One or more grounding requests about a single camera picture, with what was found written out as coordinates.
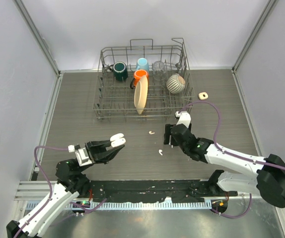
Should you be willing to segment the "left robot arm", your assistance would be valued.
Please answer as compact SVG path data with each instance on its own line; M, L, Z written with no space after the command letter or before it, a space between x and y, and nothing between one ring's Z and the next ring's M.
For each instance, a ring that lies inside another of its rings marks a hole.
M91 189L90 180L83 171L95 164L107 164L124 148L122 133L108 140L89 141L84 147L69 145L66 151L75 158L57 163L55 184L49 184L49 193L26 216L10 221L6 226L9 238L41 238L51 223L75 198L86 197Z

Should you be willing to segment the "light blue mug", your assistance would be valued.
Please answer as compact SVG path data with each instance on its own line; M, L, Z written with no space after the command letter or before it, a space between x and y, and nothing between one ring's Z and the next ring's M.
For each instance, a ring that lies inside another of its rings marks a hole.
M145 70L147 73L149 73L149 64L148 64L147 59L139 58L137 60L135 71L140 70L140 69Z

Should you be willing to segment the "white earbud charging case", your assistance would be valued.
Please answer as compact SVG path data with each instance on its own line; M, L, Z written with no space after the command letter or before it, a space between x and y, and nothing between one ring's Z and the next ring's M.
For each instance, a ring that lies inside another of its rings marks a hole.
M113 148L124 145L126 143L126 139L122 133L115 134L110 137L111 146Z

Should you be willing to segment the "clear glass cup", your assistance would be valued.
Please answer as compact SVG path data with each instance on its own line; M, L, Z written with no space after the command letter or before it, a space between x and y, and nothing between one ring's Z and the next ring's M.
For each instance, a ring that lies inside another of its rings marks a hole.
M152 73L155 80L164 80L167 76L166 65L164 62L158 60L152 64Z

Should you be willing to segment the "dark green mug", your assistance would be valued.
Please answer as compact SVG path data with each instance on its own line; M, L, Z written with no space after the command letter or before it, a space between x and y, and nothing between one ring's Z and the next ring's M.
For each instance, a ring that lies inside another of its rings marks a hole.
M118 61L108 66L109 70L113 72L115 79L119 82L125 82L128 78L127 66L124 62Z

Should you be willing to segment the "beige plate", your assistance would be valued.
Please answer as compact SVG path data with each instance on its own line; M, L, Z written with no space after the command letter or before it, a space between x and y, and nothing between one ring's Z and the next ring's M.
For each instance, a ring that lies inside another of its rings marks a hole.
M134 93L134 106L139 115L141 115L146 106L148 93L148 79L143 76L136 85Z

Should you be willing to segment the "beige earbud charging case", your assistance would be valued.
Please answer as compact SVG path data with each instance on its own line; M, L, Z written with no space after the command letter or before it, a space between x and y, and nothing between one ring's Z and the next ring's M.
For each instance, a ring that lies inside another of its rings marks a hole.
M201 93L198 94L198 98L200 100L206 100L208 97L209 96L208 96L208 94L206 92L201 92Z

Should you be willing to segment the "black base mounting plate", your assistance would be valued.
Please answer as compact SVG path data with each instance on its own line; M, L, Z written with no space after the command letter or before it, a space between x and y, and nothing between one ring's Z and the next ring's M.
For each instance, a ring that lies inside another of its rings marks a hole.
M94 202L107 199L113 203L203 202L206 197L235 197L237 191L225 192L215 183L200 179L176 180L92 180L79 198Z

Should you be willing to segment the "striped ceramic bowl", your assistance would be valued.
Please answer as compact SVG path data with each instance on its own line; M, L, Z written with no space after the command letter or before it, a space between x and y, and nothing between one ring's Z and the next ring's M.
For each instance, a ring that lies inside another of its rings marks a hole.
M171 75L166 82L166 87L172 94L178 94L182 92L185 89L185 86L186 81L177 73Z

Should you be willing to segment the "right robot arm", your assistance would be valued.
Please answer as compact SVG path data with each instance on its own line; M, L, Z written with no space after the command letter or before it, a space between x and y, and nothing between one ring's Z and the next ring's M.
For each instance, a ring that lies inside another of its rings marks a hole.
M258 157L229 150L215 145L212 140L193 135L190 127L183 124L166 124L164 144L179 146L194 161L229 168L212 175L208 190L214 196L224 191L244 191L260 195L269 204L285 208L285 162L270 154Z

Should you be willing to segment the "orange mug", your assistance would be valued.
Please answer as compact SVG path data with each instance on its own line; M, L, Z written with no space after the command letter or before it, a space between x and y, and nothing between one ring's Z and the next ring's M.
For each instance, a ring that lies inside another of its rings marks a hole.
M139 80L143 77L146 76L147 78L149 77L149 74L146 70L144 69L138 69L134 72L134 77L130 83L130 88L134 89L139 82Z

